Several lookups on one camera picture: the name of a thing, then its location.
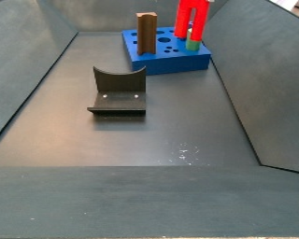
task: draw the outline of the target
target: blue pegboard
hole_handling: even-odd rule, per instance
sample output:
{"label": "blue pegboard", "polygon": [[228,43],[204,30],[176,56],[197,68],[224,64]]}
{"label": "blue pegboard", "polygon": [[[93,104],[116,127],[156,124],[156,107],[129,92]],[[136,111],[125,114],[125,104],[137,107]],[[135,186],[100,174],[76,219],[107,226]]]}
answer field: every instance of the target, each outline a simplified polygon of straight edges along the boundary
{"label": "blue pegboard", "polygon": [[145,66],[147,76],[183,71],[205,70],[211,52],[200,45],[197,51],[185,49],[185,41],[173,35],[173,27],[157,28],[156,54],[137,54],[137,30],[124,30],[123,40],[129,54],[132,71]]}

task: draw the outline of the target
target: curved cutout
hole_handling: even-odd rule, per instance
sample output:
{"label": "curved cutout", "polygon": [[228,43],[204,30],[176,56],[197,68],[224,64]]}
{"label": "curved cutout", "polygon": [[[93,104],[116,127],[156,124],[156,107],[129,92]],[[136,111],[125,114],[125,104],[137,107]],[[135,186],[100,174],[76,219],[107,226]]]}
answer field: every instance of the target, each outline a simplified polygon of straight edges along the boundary
{"label": "curved cutout", "polygon": [[145,67],[129,73],[109,73],[93,67],[97,91],[145,91]]}

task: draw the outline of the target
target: bin floor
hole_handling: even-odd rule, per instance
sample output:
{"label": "bin floor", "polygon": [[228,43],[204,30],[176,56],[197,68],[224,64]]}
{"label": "bin floor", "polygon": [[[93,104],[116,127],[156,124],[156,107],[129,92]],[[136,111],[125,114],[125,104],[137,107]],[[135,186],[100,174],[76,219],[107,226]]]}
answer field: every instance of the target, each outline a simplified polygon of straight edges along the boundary
{"label": "bin floor", "polygon": [[120,33],[78,34],[0,137],[0,166],[258,166],[212,64],[147,77],[145,116],[112,118],[86,111],[93,66],[131,71]]}

